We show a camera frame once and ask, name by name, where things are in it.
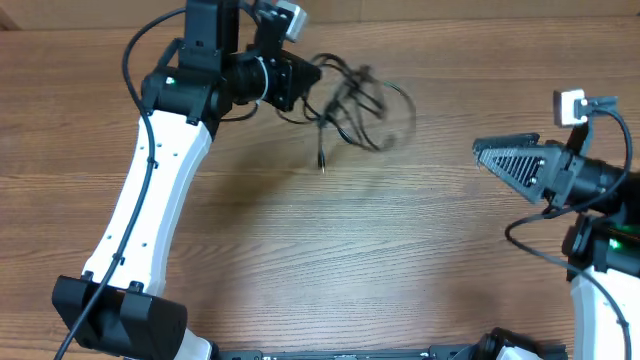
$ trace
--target tangled cable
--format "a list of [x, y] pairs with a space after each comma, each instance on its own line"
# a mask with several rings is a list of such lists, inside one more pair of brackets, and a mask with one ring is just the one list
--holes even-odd
[[[388, 108], [383, 91], [385, 87], [399, 93], [407, 103], [410, 113], [407, 136], [414, 133], [417, 111], [413, 100], [407, 92], [396, 84], [388, 81], [381, 82], [376, 79], [371, 74], [372, 69], [370, 66], [365, 65], [358, 70], [353, 70], [343, 59], [328, 53], [318, 54], [310, 62], [321, 69], [327, 68], [337, 71], [343, 77], [342, 83], [339, 84], [322, 111], [318, 111], [311, 106], [309, 103], [311, 88], [307, 89], [301, 96], [304, 121], [293, 120], [277, 109], [276, 114], [282, 120], [292, 124], [307, 125], [315, 123], [318, 126], [318, 167], [323, 172], [326, 167], [323, 130], [328, 125], [335, 127], [340, 137], [347, 144], [357, 146], [363, 150], [381, 152], [389, 150], [395, 145], [396, 138], [394, 135], [389, 135], [381, 144], [376, 143], [372, 140], [365, 126], [363, 112], [373, 115], [380, 122], [388, 120]], [[367, 86], [372, 87], [372, 93], [365, 90]], [[352, 128], [352, 133], [349, 133], [342, 125], [344, 122]]]

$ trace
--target black cable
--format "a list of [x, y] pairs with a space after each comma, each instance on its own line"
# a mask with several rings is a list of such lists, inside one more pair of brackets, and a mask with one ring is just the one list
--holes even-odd
[[[353, 70], [346, 61], [334, 54], [318, 54], [314, 56], [310, 62], [319, 68], [328, 68], [337, 71], [343, 78], [342, 83], [340, 83], [333, 92], [330, 100], [325, 104], [322, 111], [316, 110], [309, 103], [311, 88], [306, 89], [301, 96], [303, 116], [306, 121], [293, 120], [284, 116], [280, 111], [276, 111], [276, 114], [282, 120], [292, 124], [306, 125], [315, 123], [318, 126], [319, 167], [323, 168], [325, 164], [322, 132], [327, 125], [335, 127], [340, 137], [347, 144], [357, 146], [363, 150], [381, 152], [389, 150], [394, 145], [395, 138], [393, 136], [389, 136], [382, 144], [374, 142], [367, 132], [365, 118], [362, 114], [362, 112], [365, 111], [372, 114], [381, 122], [387, 120], [388, 109], [382, 91], [383, 87], [398, 92], [406, 101], [410, 112], [410, 129], [407, 133], [410, 136], [415, 132], [413, 130], [415, 130], [417, 121], [416, 106], [411, 97], [398, 85], [391, 82], [379, 81], [371, 75], [371, 68], [368, 66], [361, 66], [358, 70]], [[364, 90], [364, 87], [367, 85], [373, 86], [373, 94]], [[349, 103], [353, 103], [352, 111], [347, 107]], [[350, 125], [353, 134], [350, 134], [340, 125], [343, 121], [346, 121]]]
[[519, 248], [520, 250], [523, 250], [531, 255], [534, 256], [538, 256], [541, 257], [543, 259], [545, 259], [546, 261], [561, 266], [565, 269], [567, 269], [568, 271], [576, 274], [577, 276], [582, 276], [583, 278], [585, 278], [587, 281], [589, 281], [590, 283], [592, 283], [601, 293], [602, 295], [604, 295], [604, 297], [607, 299], [607, 301], [609, 302], [609, 304], [611, 304], [611, 308], [613, 309], [613, 311], [616, 313], [616, 316], [618, 317], [618, 323], [620, 324], [620, 327], [622, 328], [622, 335], [624, 337], [624, 346], [625, 346], [625, 359], [626, 360], [631, 360], [632, 356], [631, 356], [631, 333], [629, 330], [629, 323], [627, 322], [626, 318], [624, 317], [624, 314], [622, 313], [622, 310], [620, 309], [620, 306], [618, 305], [618, 303], [616, 303], [616, 301], [613, 299], [613, 297], [611, 296], [611, 294], [609, 294], [609, 292], [604, 288], [604, 286], [602, 286], [602, 284], [600, 284], [593, 276], [587, 274], [584, 270], [579, 269], [571, 264], [569, 264], [568, 262], [561, 260], [555, 256], [549, 255], [549, 254], [545, 254], [541, 251], [538, 251], [536, 249], [533, 249], [527, 245], [524, 245], [523, 243], [521, 243], [520, 241], [516, 240], [513, 236], [511, 236], [511, 231], [515, 228], [517, 228], [518, 226], [522, 226], [525, 224], [530, 224], [536, 221], [540, 221], [540, 220], [549, 220], [549, 219], [555, 219], [558, 218], [562, 215], [566, 215], [568, 213], [571, 212], [582, 212], [582, 211], [586, 211], [590, 206], [597, 204], [600, 201], [603, 201], [605, 199], [607, 199], [608, 197], [610, 197], [611, 195], [613, 195], [615, 193], [615, 191], [620, 187], [620, 185], [622, 185], [627, 178], [629, 177], [630, 173], [631, 173], [631, 165], [632, 165], [632, 161], [633, 161], [633, 140], [631, 138], [631, 132], [629, 131], [629, 128], [627, 127], [627, 124], [625, 123], [624, 119], [622, 118], [622, 116], [620, 116], [620, 114], [616, 113], [616, 112], [612, 112], [609, 110], [603, 110], [603, 109], [596, 109], [595, 113], [598, 114], [602, 114], [602, 115], [609, 115], [611, 116], [614, 120], [616, 120], [618, 122], [618, 124], [620, 125], [620, 128], [622, 129], [622, 132], [624, 133], [624, 139], [625, 139], [625, 150], [626, 150], [626, 154], [625, 154], [625, 162], [624, 162], [624, 168], [623, 168], [623, 173], [622, 176], [620, 176], [620, 178], [611, 186], [609, 187], [609, 189], [607, 189], [607, 191], [605, 191], [604, 193], [595, 196], [593, 199], [591, 200], [587, 200], [581, 204], [578, 205], [573, 205], [573, 206], [569, 206], [566, 207], [564, 209], [561, 210], [556, 210], [556, 211], [544, 211], [542, 214], [537, 214], [537, 215], [533, 215], [533, 216], [529, 216], [523, 219], [520, 219], [512, 224], [510, 224], [509, 226], [507, 226], [507, 228], [505, 229], [505, 236], [507, 238], [507, 240], [509, 242], [511, 242], [513, 245], [515, 245], [517, 248]]
[[129, 220], [129, 224], [127, 225], [127, 228], [125, 229], [124, 234], [122, 235], [122, 240], [120, 240], [120, 245], [118, 246], [118, 250], [116, 251], [115, 254], [113, 254], [113, 260], [111, 261], [111, 265], [109, 266], [107, 272], [105, 273], [104, 278], [100, 282], [98, 289], [91, 296], [91, 299], [89, 300], [89, 302], [87, 302], [87, 304], [84, 307], [84, 310], [82, 311], [80, 316], [78, 316], [76, 321], [73, 323], [71, 330], [69, 331], [64, 341], [60, 345], [60, 348], [58, 349], [54, 357], [55, 360], [62, 359], [62, 357], [64, 356], [64, 353], [69, 348], [71, 341], [73, 340], [76, 333], [80, 329], [80, 326], [82, 326], [82, 324], [86, 321], [87, 317], [89, 316], [89, 313], [91, 312], [95, 304], [98, 302], [100, 295], [102, 294], [104, 289], [107, 287], [109, 280], [115, 273], [116, 268], [120, 263], [120, 259], [124, 254], [124, 250], [127, 246], [127, 242], [129, 241], [129, 237], [131, 237], [131, 233], [133, 231], [133, 227], [135, 226], [136, 220], [138, 219], [138, 215], [140, 215], [140, 210], [142, 209], [142, 205], [144, 204], [144, 199], [147, 195], [147, 191], [149, 190], [149, 185], [151, 183], [151, 175], [153, 173], [153, 169], [156, 166], [155, 138], [153, 136], [153, 129], [151, 127], [151, 122], [149, 121], [149, 116], [147, 114], [147, 111], [145, 110], [144, 105], [142, 104], [142, 100], [140, 100], [140, 97], [138, 96], [138, 93], [136, 92], [136, 89], [133, 86], [133, 82], [131, 81], [131, 75], [129, 74], [129, 56], [131, 55], [131, 51], [133, 50], [134, 45], [142, 37], [142, 35], [144, 35], [147, 31], [151, 30], [154, 26], [160, 24], [161, 22], [169, 18], [172, 18], [178, 14], [182, 14], [184, 12], [185, 12], [185, 8], [176, 9], [172, 12], [169, 12], [165, 15], [160, 16], [159, 18], [145, 25], [133, 36], [133, 38], [131, 39], [131, 41], [129, 41], [129, 44], [127, 45], [124, 51], [124, 55], [122, 57], [122, 75], [124, 77], [125, 83], [127, 84], [127, 89], [131, 94], [131, 98], [133, 99], [133, 102], [136, 104], [136, 107], [138, 108], [138, 111], [142, 116], [145, 128], [147, 130], [147, 137], [149, 138], [149, 157], [147, 159], [147, 170], [145, 172], [144, 181], [142, 183], [142, 188], [140, 190], [140, 195], [138, 196], [138, 201], [136, 202], [136, 205], [133, 209], [133, 213], [131, 214], [131, 219]]
[[258, 19], [258, 15], [256, 14], [256, 11], [255, 11], [256, 3], [254, 3], [253, 5], [250, 5], [248, 2], [242, 0], [238, 4], [238, 6], [240, 7], [240, 9], [244, 10], [244, 12], [246, 12], [247, 15], [249, 15], [249, 17], [251, 17], [251, 20], [253, 20], [253, 22], [256, 25], [260, 23], [260, 20]]
[[236, 118], [222, 119], [220, 120], [220, 122], [240, 122], [240, 121], [249, 120], [258, 112], [259, 107], [260, 107], [259, 103], [256, 102], [255, 105], [253, 106], [253, 109], [251, 109], [251, 111], [248, 114], [238, 116]]

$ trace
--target wooden table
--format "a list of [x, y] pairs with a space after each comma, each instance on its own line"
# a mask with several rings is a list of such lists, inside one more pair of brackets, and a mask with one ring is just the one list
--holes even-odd
[[[0, 34], [2, 359], [50, 359], [66, 333], [51, 290], [58, 275], [80, 275], [102, 236], [137, 134], [120, 75], [133, 32]], [[180, 33], [144, 38], [136, 83]], [[479, 170], [471, 144], [530, 131], [565, 141], [551, 93], [571, 87], [620, 96], [640, 132], [639, 34], [633, 17], [311, 27], [294, 51], [371, 64], [406, 88], [418, 106], [415, 137], [369, 154], [331, 133], [323, 176], [313, 127], [284, 123], [269, 106], [222, 125], [176, 230], [166, 297], [223, 349], [421, 348], [475, 342], [494, 326], [571, 347], [564, 271], [502, 235], [540, 208]], [[332, 88], [320, 85], [318, 97]], [[596, 129], [591, 155], [621, 164], [615, 123]], [[517, 234], [560, 255], [572, 223]]]

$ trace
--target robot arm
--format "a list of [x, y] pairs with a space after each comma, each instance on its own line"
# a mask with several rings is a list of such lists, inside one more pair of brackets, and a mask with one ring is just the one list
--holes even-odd
[[[315, 82], [316, 66], [282, 50], [306, 21], [288, 2], [258, 2], [255, 43], [238, 50], [238, 0], [188, 0], [185, 36], [174, 40], [143, 83], [142, 103], [155, 136], [155, 169], [120, 262], [105, 278], [135, 207], [149, 159], [140, 120], [133, 161], [111, 222], [81, 279], [60, 276], [52, 302], [69, 329], [90, 298], [98, 297], [74, 333], [83, 347], [154, 360], [208, 360], [215, 344], [187, 326], [184, 306], [161, 298], [173, 232], [195, 172], [218, 125], [235, 104], [265, 101], [291, 111]], [[178, 54], [179, 65], [169, 66]], [[104, 291], [99, 284], [107, 281]]]
[[[478, 139], [476, 160], [532, 203], [546, 199], [549, 210], [588, 203], [589, 209], [604, 214], [579, 214], [562, 250], [569, 264], [613, 297], [630, 324], [631, 344], [640, 344], [640, 174], [623, 177], [622, 169], [586, 157], [593, 118], [615, 113], [617, 99], [587, 98], [583, 90], [574, 90], [556, 92], [554, 102], [556, 124], [574, 128], [567, 145], [538, 145], [538, 134]], [[630, 142], [628, 133], [625, 137]], [[585, 277], [569, 272], [568, 280], [576, 318], [575, 359], [625, 359], [612, 304]], [[639, 350], [633, 354], [632, 359], [640, 359]]]

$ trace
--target green led light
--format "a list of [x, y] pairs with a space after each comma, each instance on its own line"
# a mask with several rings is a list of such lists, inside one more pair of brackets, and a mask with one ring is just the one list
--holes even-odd
[[618, 250], [622, 248], [622, 244], [620, 244], [620, 242], [616, 239], [609, 239], [609, 247], [613, 250]]

